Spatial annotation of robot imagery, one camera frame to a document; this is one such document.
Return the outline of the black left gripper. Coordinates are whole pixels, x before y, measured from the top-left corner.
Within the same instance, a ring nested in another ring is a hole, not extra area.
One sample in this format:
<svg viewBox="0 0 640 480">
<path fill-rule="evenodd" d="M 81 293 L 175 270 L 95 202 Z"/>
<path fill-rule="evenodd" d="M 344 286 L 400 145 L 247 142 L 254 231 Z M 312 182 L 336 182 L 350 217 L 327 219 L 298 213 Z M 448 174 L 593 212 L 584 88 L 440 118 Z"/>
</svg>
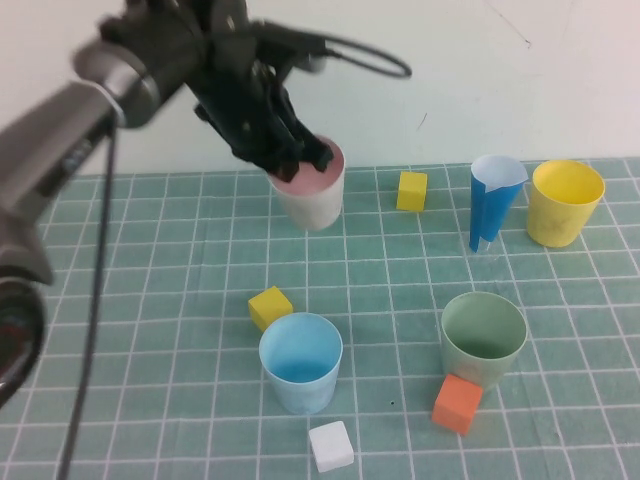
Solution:
<svg viewBox="0 0 640 480">
<path fill-rule="evenodd" d="M 225 35 L 212 41 L 209 57 L 193 79 L 197 115 L 208 122 L 232 154 L 290 183 L 299 162 L 324 173 L 331 148 L 298 121 L 287 90 L 259 57 L 258 41 Z"/>
</svg>

